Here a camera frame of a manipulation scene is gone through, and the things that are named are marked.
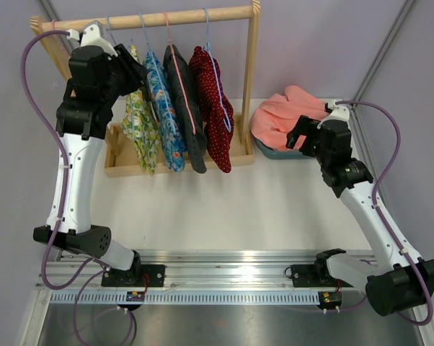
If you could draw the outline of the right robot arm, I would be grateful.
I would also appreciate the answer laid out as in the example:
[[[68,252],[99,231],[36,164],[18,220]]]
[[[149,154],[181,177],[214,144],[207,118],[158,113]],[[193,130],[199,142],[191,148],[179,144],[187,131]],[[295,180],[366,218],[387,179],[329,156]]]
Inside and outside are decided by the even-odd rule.
[[[368,265],[342,249],[320,252],[314,279],[320,285],[340,280],[365,293],[380,316],[425,305],[425,326],[433,319],[434,259],[424,260],[406,240],[377,195],[377,185],[366,165],[353,158],[347,122],[326,118],[320,122],[302,115],[287,135],[287,148],[299,137],[300,152],[316,159],[324,182],[347,207],[371,245],[377,264]]]

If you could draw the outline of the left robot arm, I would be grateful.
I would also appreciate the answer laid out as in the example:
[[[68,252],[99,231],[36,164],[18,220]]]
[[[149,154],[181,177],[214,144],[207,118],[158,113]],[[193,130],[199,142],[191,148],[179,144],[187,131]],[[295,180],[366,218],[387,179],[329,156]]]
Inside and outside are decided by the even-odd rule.
[[[146,68],[122,44],[111,53],[97,45],[77,48],[68,66],[71,78],[53,128],[59,147],[54,206],[45,225],[34,229],[33,239],[46,246],[46,254],[55,248],[106,267],[103,286],[135,286],[146,274],[140,254],[113,240],[109,227],[92,224],[90,203],[112,107],[145,85]]]

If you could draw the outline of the pink pleated skirt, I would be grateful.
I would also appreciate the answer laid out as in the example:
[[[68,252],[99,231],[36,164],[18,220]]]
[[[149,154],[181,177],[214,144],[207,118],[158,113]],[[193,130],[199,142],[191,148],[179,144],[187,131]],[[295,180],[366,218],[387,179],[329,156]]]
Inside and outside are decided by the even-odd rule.
[[[289,151],[287,135],[302,115],[325,119],[325,103],[299,86],[287,86],[284,94],[274,94],[254,111],[252,135],[271,149]]]

